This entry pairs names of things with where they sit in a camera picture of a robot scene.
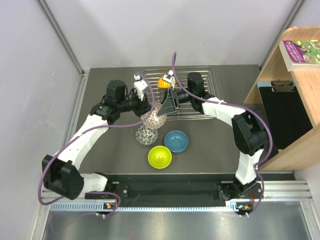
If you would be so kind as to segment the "red floral patterned bowl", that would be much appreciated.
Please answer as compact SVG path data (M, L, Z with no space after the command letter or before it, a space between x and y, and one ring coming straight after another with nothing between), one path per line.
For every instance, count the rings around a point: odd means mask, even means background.
M158 112L161 108L162 108L162 104L159 102L155 102L154 109L151 115L147 118L146 121L143 122L143 125L145 125L149 129L161 128L167 121L166 114L158 115Z

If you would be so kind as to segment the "orange bowl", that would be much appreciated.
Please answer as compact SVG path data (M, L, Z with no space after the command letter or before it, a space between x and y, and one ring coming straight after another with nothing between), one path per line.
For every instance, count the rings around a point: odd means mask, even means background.
M176 88L177 86L178 83L175 77L170 74L164 74L157 82L157 87L161 89Z

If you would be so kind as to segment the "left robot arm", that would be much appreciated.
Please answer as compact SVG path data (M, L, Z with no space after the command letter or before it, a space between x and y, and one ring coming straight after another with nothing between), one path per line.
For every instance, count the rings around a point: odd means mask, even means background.
M100 102L94 105L83 125L71 140L53 156L42 160L42 175L38 187L38 200L42 205L42 190L58 195L58 199L75 200L81 195L97 192L102 198L109 198L114 191L108 177L103 173L81 174L79 169L86 155L97 140L110 128L117 128L115 122L121 113L134 112L138 117L148 116L155 109L155 100L148 101L147 91L152 91L149 81L141 74L134 75L133 88L128 90L121 80L112 80Z

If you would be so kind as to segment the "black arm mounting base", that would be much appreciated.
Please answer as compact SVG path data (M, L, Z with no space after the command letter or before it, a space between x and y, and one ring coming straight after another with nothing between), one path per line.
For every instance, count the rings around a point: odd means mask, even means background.
M103 190L118 194L122 207L211 206L259 198L258 179L241 185L231 173L108 174Z

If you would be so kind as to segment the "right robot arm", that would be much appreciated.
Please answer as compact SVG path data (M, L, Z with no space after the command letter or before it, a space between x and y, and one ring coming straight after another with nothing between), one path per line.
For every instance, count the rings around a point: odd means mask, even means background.
M189 102L195 111L232 127L239 162L233 183L225 184L219 192L225 200L249 195L257 181L258 162L270 139L262 119L254 111L227 104L210 94L199 72L190 72L184 87L178 84L170 70L158 80L157 86L165 89L158 115L175 113L182 103Z

